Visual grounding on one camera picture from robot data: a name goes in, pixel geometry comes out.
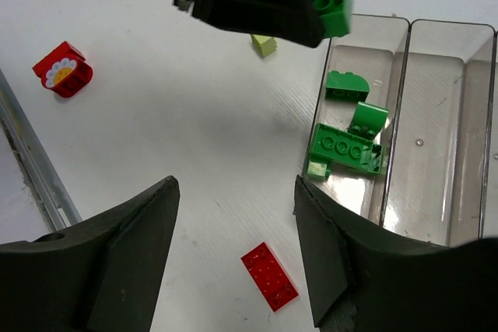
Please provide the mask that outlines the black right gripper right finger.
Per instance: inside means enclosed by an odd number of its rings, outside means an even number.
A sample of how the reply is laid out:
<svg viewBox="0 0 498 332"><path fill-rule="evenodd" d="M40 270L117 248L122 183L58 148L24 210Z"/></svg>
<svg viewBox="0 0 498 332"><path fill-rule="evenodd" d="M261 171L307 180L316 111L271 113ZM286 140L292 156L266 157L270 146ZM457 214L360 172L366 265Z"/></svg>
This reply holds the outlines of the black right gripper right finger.
<svg viewBox="0 0 498 332"><path fill-rule="evenodd" d="M303 177L300 249L321 331L495 331L497 241L439 246L387 231Z"/></svg>

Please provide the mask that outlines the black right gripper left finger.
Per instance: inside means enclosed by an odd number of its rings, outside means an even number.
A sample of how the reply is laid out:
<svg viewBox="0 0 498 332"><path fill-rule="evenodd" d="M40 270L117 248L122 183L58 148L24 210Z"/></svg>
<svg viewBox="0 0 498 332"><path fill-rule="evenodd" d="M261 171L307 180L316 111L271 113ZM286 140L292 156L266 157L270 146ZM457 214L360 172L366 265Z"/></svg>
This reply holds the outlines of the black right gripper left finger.
<svg viewBox="0 0 498 332"><path fill-rule="evenodd" d="M168 176L32 242L1 247L3 331L147 331L180 202Z"/></svg>

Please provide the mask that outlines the green sloped lego brick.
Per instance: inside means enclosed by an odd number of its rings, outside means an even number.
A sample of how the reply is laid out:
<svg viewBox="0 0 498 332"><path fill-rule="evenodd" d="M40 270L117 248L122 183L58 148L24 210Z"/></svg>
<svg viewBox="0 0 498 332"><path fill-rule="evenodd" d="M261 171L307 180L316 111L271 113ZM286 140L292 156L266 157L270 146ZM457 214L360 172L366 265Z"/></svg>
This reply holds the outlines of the green sloped lego brick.
<svg viewBox="0 0 498 332"><path fill-rule="evenodd" d="M367 80L360 75L338 71L329 72L327 75L325 87L327 100L364 102L369 92L370 87Z"/></svg>

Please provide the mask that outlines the green 2x2 lego brick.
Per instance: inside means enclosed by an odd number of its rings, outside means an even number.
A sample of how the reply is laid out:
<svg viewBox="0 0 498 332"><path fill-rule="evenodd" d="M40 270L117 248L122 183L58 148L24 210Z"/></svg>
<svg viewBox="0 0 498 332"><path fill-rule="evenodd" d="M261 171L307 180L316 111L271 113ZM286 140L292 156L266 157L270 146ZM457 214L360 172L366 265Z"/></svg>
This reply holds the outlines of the green 2x2 lego brick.
<svg viewBox="0 0 498 332"><path fill-rule="evenodd" d="M312 180L326 181L331 175L331 160L309 155L305 173Z"/></svg>

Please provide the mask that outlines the green long lego brick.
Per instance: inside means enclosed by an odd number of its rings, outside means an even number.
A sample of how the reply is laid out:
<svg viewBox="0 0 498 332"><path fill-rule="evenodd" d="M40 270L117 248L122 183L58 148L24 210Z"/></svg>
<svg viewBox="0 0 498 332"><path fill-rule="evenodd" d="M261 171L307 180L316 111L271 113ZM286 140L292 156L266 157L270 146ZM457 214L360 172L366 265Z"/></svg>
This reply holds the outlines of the green long lego brick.
<svg viewBox="0 0 498 332"><path fill-rule="evenodd" d="M318 123L309 147L309 159L331 165L338 163L361 173L381 173L384 147L371 140Z"/></svg>

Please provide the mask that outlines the green small lego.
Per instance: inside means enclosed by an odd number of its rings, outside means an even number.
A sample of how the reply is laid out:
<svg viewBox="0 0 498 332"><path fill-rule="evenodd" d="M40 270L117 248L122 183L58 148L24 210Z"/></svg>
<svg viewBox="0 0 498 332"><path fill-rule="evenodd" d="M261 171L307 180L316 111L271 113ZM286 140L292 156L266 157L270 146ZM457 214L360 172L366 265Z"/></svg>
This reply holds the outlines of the green small lego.
<svg viewBox="0 0 498 332"><path fill-rule="evenodd" d="M389 110L386 108L358 102L347 132L373 141L384 128L388 114Z"/></svg>

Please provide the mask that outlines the lime small lego brick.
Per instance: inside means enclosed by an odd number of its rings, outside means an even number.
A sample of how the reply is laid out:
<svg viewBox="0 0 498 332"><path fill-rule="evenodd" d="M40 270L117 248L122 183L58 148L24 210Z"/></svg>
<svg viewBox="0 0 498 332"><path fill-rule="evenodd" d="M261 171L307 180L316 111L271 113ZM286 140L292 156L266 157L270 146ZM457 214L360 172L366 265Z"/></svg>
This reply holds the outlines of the lime small lego brick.
<svg viewBox="0 0 498 332"><path fill-rule="evenodd" d="M251 43L261 58L266 58L277 50L277 41L274 37L251 34Z"/></svg>

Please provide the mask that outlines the red flat lego brick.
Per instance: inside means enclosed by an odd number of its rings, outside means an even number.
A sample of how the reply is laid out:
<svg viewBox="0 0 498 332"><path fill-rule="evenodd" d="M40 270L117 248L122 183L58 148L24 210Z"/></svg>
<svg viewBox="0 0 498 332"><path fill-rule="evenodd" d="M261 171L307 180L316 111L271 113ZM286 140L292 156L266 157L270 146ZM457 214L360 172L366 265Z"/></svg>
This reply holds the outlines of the red flat lego brick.
<svg viewBox="0 0 498 332"><path fill-rule="evenodd" d="M243 255L241 261L274 313L298 297L293 282L265 242Z"/></svg>

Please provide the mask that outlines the clear compartment organizer tray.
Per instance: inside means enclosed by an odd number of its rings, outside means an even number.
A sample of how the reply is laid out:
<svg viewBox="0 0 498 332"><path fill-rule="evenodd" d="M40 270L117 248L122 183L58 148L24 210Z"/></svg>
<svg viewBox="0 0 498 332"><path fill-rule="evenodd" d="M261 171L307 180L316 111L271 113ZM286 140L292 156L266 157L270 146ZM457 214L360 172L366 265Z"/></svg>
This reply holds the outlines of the clear compartment organizer tray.
<svg viewBox="0 0 498 332"><path fill-rule="evenodd" d="M339 204L413 239L457 246L497 234L497 31L485 23L354 15L324 72L367 80L389 110L381 173L331 166Z"/></svg>

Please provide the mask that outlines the red flower lego block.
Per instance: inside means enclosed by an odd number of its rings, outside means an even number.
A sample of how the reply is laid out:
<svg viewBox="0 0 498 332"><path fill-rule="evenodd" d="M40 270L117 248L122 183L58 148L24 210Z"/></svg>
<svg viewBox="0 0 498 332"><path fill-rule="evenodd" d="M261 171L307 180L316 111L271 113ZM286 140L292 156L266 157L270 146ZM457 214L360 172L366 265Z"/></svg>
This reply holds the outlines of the red flower lego block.
<svg viewBox="0 0 498 332"><path fill-rule="evenodd" d="M45 89L64 99L73 97L93 78L86 58L68 41L59 44L32 69Z"/></svg>

